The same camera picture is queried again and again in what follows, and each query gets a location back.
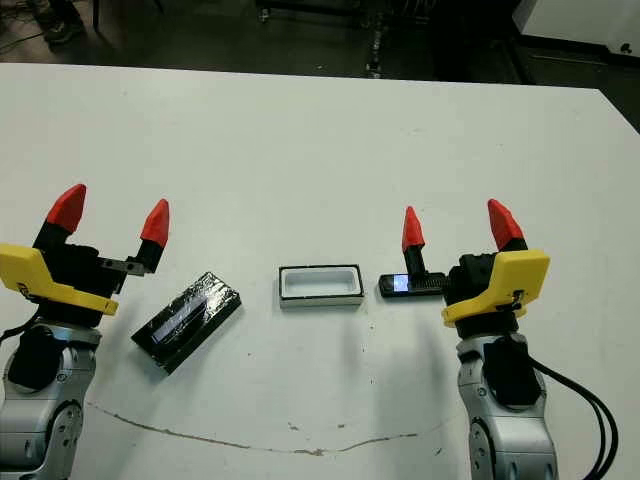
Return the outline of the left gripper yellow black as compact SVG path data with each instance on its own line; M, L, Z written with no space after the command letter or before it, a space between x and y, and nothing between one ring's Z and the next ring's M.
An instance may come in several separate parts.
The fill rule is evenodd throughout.
M62 245L81 220L86 185L66 190L49 210L33 247L1 245L1 281L41 309L72 323L96 326L113 316L119 293L131 275L144 276L158 267L169 236L169 202L161 199L147 216L137 255L127 260L103 258L92 247Z

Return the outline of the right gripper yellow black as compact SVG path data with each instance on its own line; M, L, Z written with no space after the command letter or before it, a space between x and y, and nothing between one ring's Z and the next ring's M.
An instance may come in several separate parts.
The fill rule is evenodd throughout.
M489 199L487 207L499 252L463 255L447 274L425 272L421 223L412 206L405 210L402 252L407 273L413 274L407 277L407 292L443 297L447 326L487 315L521 316L541 293L550 257L541 250L527 250L524 233L505 205Z

